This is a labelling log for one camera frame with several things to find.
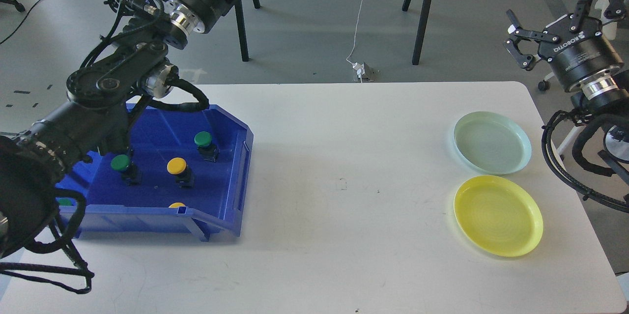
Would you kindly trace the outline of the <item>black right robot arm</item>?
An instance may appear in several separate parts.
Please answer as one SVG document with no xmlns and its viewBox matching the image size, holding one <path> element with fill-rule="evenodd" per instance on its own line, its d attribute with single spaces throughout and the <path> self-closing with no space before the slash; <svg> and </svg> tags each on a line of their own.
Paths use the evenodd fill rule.
<svg viewBox="0 0 629 314">
<path fill-rule="evenodd" d="M 579 127 L 572 157 L 585 171 L 628 181 L 628 72 L 603 32 L 603 22 L 589 15 L 593 0 L 578 0 L 575 9 L 541 31 L 521 27 L 508 10 L 509 38 L 503 43 L 519 67 L 532 70 L 546 61 L 564 91 L 571 93 L 572 111 L 557 111 L 543 126 L 542 155 L 551 171 L 585 200 L 627 212 L 628 197 L 606 196 L 586 186 L 561 166 L 552 151 L 552 133 L 569 120 Z M 603 16 L 609 23 L 627 16 L 623 0 L 607 0 Z"/>
</svg>

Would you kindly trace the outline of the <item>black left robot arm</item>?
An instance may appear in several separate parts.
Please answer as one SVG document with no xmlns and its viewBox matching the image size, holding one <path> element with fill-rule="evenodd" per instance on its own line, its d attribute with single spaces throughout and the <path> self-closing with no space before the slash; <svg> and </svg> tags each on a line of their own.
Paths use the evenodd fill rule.
<svg viewBox="0 0 629 314">
<path fill-rule="evenodd" d="M 93 272 L 72 240 L 87 200 L 57 184 L 91 151 L 128 156 L 133 125 L 148 107 L 195 113 L 209 100 L 167 59 L 192 32 L 208 33 L 242 0 L 107 0 L 112 29 L 66 81 L 67 101 L 20 132 L 1 137 L 1 257 L 20 249 L 62 251 L 73 267 L 1 263 L 1 274 L 86 294 Z"/>
</svg>

